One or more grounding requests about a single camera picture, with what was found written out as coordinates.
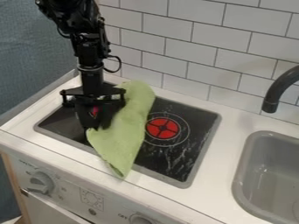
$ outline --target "faucet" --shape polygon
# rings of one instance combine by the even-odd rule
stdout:
[[[297,81],[299,81],[299,66],[289,69],[272,84],[267,91],[261,109],[269,114],[275,113],[284,91]]]

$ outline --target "green cloth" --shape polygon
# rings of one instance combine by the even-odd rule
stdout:
[[[144,140],[144,126],[155,100],[152,89],[140,81],[117,86],[127,90],[126,106],[113,118],[108,129],[88,129],[87,140],[112,170],[127,177]]]

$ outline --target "black stovetop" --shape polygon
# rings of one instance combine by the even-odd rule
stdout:
[[[184,182],[191,184],[218,120],[215,113],[156,98],[135,161],[138,170],[167,183],[178,182],[175,186],[187,187]],[[59,108],[38,128],[53,133],[51,137],[59,140],[65,137],[91,147],[72,108]]]

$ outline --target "cable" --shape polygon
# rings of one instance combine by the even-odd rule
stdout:
[[[114,55],[108,55],[108,58],[110,58],[110,59],[111,59],[111,58],[113,58],[113,59],[117,59],[117,60],[118,60],[118,63],[119,63],[119,66],[118,66],[118,68],[117,68],[115,71],[110,70],[110,69],[105,68],[105,67],[104,67],[104,70],[105,70],[106,72],[111,73],[111,74],[114,74],[114,73],[117,73],[118,71],[120,71],[121,68],[122,68],[122,60],[121,60],[121,58],[118,57],[118,56],[114,56]]]
[[[65,35],[61,32],[61,30],[59,29],[59,27],[57,26],[57,31],[59,33],[59,35],[65,39],[70,39],[71,37],[69,35]]]

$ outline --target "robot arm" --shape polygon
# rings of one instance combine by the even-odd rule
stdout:
[[[63,106],[74,107],[85,128],[107,128],[113,115],[125,105],[124,89],[106,85],[103,70],[117,72],[122,61],[109,55],[110,43],[105,32],[104,18],[94,0],[36,0],[39,9],[58,27],[59,34],[72,41],[74,55],[78,57],[82,87],[60,92]],[[103,60],[117,58],[116,71],[104,67]]]

